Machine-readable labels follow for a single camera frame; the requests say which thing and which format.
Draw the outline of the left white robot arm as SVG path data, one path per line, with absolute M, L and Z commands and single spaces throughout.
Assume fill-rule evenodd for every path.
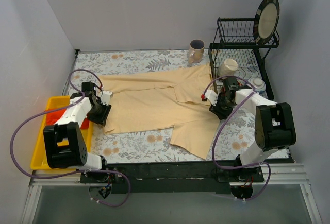
M 50 168 L 76 168 L 92 170 L 92 177 L 99 183 L 109 179 L 110 171 L 103 166 L 103 157 L 87 151 L 81 126 L 85 119 L 105 126 L 111 110 L 110 91 L 97 91 L 96 84 L 84 82 L 81 91 L 70 97 L 70 107 L 53 125 L 43 129 L 45 152 Z

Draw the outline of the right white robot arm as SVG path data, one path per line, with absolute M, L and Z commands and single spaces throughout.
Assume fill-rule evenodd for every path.
M 291 106 L 286 102 L 277 103 L 264 98 L 256 92 L 254 85 L 241 77 L 225 75 L 217 80 L 222 82 L 219 93 L 207 86 L 201 95 L 202 101 L 210 102 L 210 112 L 224 121 L 216 134 L 216 141 L 241 107 L 255 117 L 255 141 L 245 152 L 238 155 L 239 164 L 221 166 L 215 163 L 221 170 L 233 170 L 234 177 L 243 182 L 251 177 L 251 168 L 259 167 L 273 153 L 296 143 Z

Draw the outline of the beige t shirt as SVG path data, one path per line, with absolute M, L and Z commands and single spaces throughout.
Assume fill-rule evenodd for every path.
M 218 118 L 201 95 L 212 80 L 209 64 L 129 75 L 101 75 L 111 91 L 111 110 L 104 134 L 172 128 L 170 143 L 206 159 Z

